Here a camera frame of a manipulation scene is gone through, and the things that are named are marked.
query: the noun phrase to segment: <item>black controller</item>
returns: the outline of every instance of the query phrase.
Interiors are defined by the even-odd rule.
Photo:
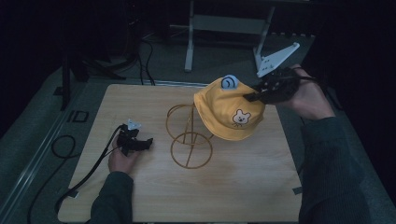
[[[277,68],[272,73],[262,77],[262,82],[253,86],[256,92],[244,95],[250,101],[262,101],[265,105],[288,101],[300,87],[301,79],[308,79],[318,82],[313,77],[301,77],[297,75],[295,69],[298,68]]]
[[[119,133],[117,145],[121,147],[122,153],[127,156],[129,151],[143,151],[149,149],[152,144],[152,138],[146,141],[139,141],[136,139],[138,129],[128,130],[128,125],[122,124]]]

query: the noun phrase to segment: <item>dark background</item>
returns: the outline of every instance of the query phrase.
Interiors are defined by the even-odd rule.
[[[130,26],[134,36],[128,37],[124,32],[128,22],[148,23],[165,40],[169,23],[188,24],[188,1],[108,2],[0,2],[1,135],[48,75],[61,66],[65,53],[72,58],[77,79],[84,81],[88,77],[76,52],[103,61],[125,50],[134,54],[141,27]],[[260,1],[253,2],[261,6]],[[303,67],[336,90],[340,106],[395,203],[396,5],[390,0],[315,2],[336,7],[279,5],[270,32],[316,36]],[[212,3],[199,4],[198,10],[206,10]],[[233,8],[238,9],[233,16],[254,17],[262,11],[228,3],[224,13]],[[106,35],[109,29],[119,35]],[[127,39],[130,45],[123,49]]]

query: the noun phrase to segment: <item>bear face print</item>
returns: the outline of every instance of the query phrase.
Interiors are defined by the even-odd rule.
[[[242,124],[248,123],[248,118],[250,118],[251,114],[244,112],[241,109],[236,110],[236,114],[233,116],[233,126],[242,127]]]

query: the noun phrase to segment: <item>wire hat stand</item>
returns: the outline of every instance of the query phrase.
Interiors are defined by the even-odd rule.
[[[169,109],[166,116],[166,131],[173,138],[172,159],[186,169],[198,169],[207,165],[213,155],[210,142],[213,133],[195,113],[195,104],[175,105]]]

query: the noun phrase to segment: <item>hand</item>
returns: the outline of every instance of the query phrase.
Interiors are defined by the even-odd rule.
[[[295,68],[294,71],[301,77],[310,77],[304,69],[297,67],[300,65],[295,64],[290,68]],[[335,116],[320,86],[309,80],[301,80],[300,88],[293,97],[276,105],[291,108],[304,119],[325,119]]]
[[[133,153],[129,153],[128,156],[125,156],[117,145],[118,139],[119,136],[117,135],[112,142],[114,150],[108,157],[108,170],[110,172],[119,171],[129,174],[132,172],[132,169],[136,164],[136,160],[140,155],[140,151],[135,151]]]

